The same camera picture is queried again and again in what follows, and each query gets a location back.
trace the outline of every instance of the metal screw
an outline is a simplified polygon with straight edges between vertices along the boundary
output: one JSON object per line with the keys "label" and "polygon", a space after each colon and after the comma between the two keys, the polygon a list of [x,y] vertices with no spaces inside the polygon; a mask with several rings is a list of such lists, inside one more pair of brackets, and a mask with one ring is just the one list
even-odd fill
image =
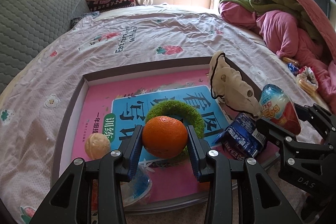
{"label": "metal screw", "polygon": [[83,163],[83,160],[81,158],[76,158],[74,161],[73,161],[74,165],[81,165]]}
{"label": "metal screw", "polygon": [[216,151],[216,150],[210,150],[210,151],[208,152],[208,154],[209,154],[210,156],[212,156],[212,157],[216,157],[216,156],[218,156],[218,151]]}
{"label": "metal screw", "polygon": [[120,156],[120,154],[121,154],[121,152],[119,150],[113,150],[111,152],[112,157],[118,157],[118,156]]}
{"label": "metal screw", "polygon": [[257,161],[254,158],[248,158],[246,161],[250,165],[255,165],[257,163]]}
{"label": "metal screw", "polygon": [[287,160],[287,162],[288,162],[289,165],[294,165],[295,160],[292,159],[292,158],[289,158],[289,159]]}

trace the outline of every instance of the green fuzzy ring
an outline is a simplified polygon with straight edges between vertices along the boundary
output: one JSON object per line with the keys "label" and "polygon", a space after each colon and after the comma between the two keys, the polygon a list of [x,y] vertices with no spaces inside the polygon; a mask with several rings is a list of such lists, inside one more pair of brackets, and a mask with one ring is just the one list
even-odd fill
{"label": "green fuzzy ring", "polygon": [[[145,122],[157,116],[179,115],[183,119],[186,119],[195,130],[195,133],[199,139],[204,137],[204,121],[199,112],[191,105],[176,100],[168,100],[158,103],[153,106],[147,113]],[[175,157],[175,160],[179,161],[188,155],[187,148],[184,148],[183,152]]]}

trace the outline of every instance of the gray quilted blanket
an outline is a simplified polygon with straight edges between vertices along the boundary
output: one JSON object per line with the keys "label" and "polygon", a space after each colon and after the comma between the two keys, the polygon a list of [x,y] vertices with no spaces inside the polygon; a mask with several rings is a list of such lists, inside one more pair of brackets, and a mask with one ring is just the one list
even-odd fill
{"label": "gray quilted blanket", "polygon": [[89,12],[85,0],[0,0],[0,93],[71,19]]}

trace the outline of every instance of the candy bag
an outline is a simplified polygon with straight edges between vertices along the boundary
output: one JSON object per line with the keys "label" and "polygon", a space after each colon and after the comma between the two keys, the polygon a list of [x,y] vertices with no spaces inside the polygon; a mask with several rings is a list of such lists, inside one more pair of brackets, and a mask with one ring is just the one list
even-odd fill
{"label": "candy bag", "polygon": [[264,86],[259,100],[265,118],[292,132],[300,134],[301,126],[292,100],[276,85]]}

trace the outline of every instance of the blue snack package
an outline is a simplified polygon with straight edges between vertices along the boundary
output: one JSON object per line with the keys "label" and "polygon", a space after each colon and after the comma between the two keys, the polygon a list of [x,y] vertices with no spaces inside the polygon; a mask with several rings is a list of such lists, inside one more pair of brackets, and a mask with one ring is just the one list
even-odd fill
{"label": "blue snack package", "polygon": [[267,141],[256,130],[255,121],[244,113],[238,114],[220,135],[217,138],[222,142],[223,149],[236,160],[255,158],[264,149]]}
{"label": "blue snack package", "polygon": [[292,63],[288,63],[287,66],[289,70],[291,71],[291,73],[294,74],[294,76],[298,75],[299,68],[295,67],[295,65],[293,65]]}

